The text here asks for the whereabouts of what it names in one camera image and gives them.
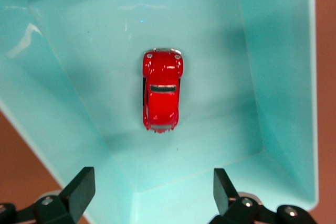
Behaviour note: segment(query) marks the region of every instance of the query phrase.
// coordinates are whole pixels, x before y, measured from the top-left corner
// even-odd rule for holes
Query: car
[[[179,122],[183,74],[181,52],[172,48],[154,48],[145,52],[142,74],[144,126],[158,133],[173,130]]]

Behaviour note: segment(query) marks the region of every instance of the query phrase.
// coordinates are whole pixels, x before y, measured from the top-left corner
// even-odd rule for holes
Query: car windshield
[[[176,91],[176,85],[150,85],[152,92],[172,93]]]
[[[168,130],[171,129],[171,125],[152,125],[152,128],[155,130]]]

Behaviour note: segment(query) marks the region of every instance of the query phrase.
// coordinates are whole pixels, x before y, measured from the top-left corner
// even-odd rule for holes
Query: bolt
[[[293,216],[293,217],[298,215],[298,212],[290,206],[285,208],[285,212],[288,213],[289,215]]]
[[[42,200],[42,205],[48,205],[48,204],[50,204],[51,202],[53,202],[54,200],[50,197],[50,196],[48,196],[48,197],[46,197],[44,200]]]
[[[0,214],[3,213],[6,210],[7,210],[7,208],[5,208],[4,205],[0,205]]]
[[[244,198],[241,202],[247,207],[253,206],[253,203],[249,198]]]

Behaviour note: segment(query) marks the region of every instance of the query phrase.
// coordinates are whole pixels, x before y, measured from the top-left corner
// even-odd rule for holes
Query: plastic container
[[[92,223],[208,223],[215,167],[271,210],[317,203],[314,0],[0,0],[0,10],[1,109],[62,185],[95,167]],[[142,124],[153,47],[184,57],[180,121],[165,134]]]

